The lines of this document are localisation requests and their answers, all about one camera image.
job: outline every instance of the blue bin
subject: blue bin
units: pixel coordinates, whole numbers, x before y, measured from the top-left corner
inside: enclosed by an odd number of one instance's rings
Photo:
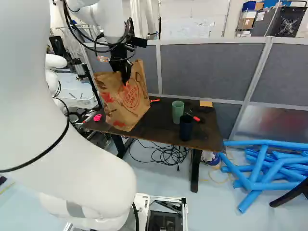
[[[254,10],[255,7],[256,7],[256,2],[257,1],[248,1],[248,2],[245,2],[243,4],[243,7],[242,7],[242,12],[246,11],[246,10]]]

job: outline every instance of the paper bag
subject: paper bag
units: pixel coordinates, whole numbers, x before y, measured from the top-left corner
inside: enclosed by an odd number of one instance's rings
[[[119,130],[131,131],[150,108],[143,61],[133,62],[126,86],[120,72],[100,72],[94,78],[104,101],[106,122]]]

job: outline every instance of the translucent green cup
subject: translucent green cup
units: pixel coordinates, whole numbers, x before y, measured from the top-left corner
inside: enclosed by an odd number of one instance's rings
[[[184,103],[182,101],[172,102],[172,118],[173,123],[180,124],[180,117],[184,113]]]

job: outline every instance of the gray partition panel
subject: gray partition panel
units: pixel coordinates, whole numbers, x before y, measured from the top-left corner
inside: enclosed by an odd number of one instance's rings
[[[251,101],[308,106],[308,46],[273,44]]]
[[[103,51],[106,47],[98,47],[98,50]],[[112,71],[109,63],[99,62],[93,51],[86,49],[89,61],[93,68],[93,72]],[[110,57],[110,53],[102,53],[103,56]],[[156,46],[148,46],[145,48],[137,48],[136,55],[131,60],[142,59],[144,63],[144,71],[146,77],[146,84],[149,93],[158,93],[158,78],[157,78],[157,64],[156,64]]]
[[[234,139],[307,143],[307,118],[308,111],[250,105],[244,112]]]
[[[163,93],[244,100],[263,43],[162,45]]]
[[[213,103],[217,114],[217,123],[224,139],[228,139],[241,109],[240,105]]]

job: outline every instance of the fan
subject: fan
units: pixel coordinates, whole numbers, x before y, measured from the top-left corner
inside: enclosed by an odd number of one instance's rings
[[[271,35],[276,37],[296,37],[305,12],[306,7],[281,7]]]
[[[282,23],[278,29],[278,33],[276,34],[277,37],[280,37],[280,35],[291,35],[294,33],[294,31],[297,28],[297,22],[299,18],[294,19],[294,20],[288,20],[284,17],[282,17]]]

